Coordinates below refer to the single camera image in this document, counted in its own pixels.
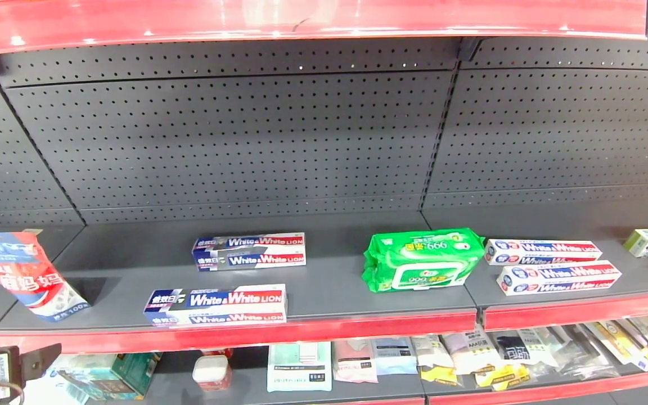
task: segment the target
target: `blue and white toothpaste box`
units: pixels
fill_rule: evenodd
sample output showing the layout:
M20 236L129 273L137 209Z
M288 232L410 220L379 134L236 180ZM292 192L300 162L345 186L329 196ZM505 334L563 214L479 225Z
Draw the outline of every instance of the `blue and white toothpaste box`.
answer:
M155 290L144 308L154 326L257 325L286 322L284 284Z

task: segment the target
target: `white package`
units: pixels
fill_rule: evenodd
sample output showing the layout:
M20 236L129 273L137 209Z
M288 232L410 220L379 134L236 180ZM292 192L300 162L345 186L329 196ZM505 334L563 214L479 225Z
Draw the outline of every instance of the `white package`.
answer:
M383 337L371 339L376 374L418 374L416 356L408 337Z
M473 332L447 334L442 338L458 375L493 370L504 364L489 336L479 325Z

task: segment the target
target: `pink package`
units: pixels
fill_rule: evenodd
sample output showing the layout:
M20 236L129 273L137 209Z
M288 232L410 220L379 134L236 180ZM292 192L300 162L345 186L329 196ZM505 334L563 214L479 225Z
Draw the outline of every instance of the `pink package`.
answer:
M378 383L374 351L368 339L334 342L334 380L348 383Z

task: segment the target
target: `toothpaste bag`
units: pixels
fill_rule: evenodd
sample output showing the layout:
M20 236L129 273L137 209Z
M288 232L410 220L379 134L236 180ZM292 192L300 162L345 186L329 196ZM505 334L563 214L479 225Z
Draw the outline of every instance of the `toothpaste bag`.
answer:
M378 383L374 352L368 339L334 342L334 379L348 383Z
M0 232L0 284L46 321L89 307L54 269L33 233Z

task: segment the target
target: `shelf bracket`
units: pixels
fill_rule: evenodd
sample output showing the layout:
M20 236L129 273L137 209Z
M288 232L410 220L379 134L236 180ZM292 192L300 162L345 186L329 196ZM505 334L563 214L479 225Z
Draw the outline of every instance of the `shelf bracket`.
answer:
M471 62L476 56L482 41L491 37L463 37L461 38L458 59L463 62Z

